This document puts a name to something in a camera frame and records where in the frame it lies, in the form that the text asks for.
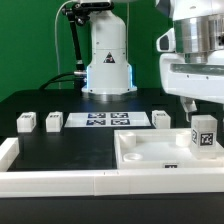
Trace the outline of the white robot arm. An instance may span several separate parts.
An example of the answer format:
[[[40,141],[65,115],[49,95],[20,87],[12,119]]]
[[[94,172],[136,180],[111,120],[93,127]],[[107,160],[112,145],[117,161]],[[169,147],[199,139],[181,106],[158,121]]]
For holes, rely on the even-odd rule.
[[[190,111],[196,100],[224,104],[224,0],[143,0],[130,21],[114,2],[80,1],[91,27],[84,96],[120,100],[152,74]]]

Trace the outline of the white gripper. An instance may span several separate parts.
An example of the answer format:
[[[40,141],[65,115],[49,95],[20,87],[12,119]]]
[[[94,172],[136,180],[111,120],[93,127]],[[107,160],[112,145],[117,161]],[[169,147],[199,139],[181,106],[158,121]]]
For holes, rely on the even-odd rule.
[[[174,29],[169,29],[156,41],[161,56],[159,70],[164,91],[182,96],[181,105],[186,120],[197,111],[194,99],[224,104],[224,50],[213,51],[206,64],[186,64],[177,54]]]

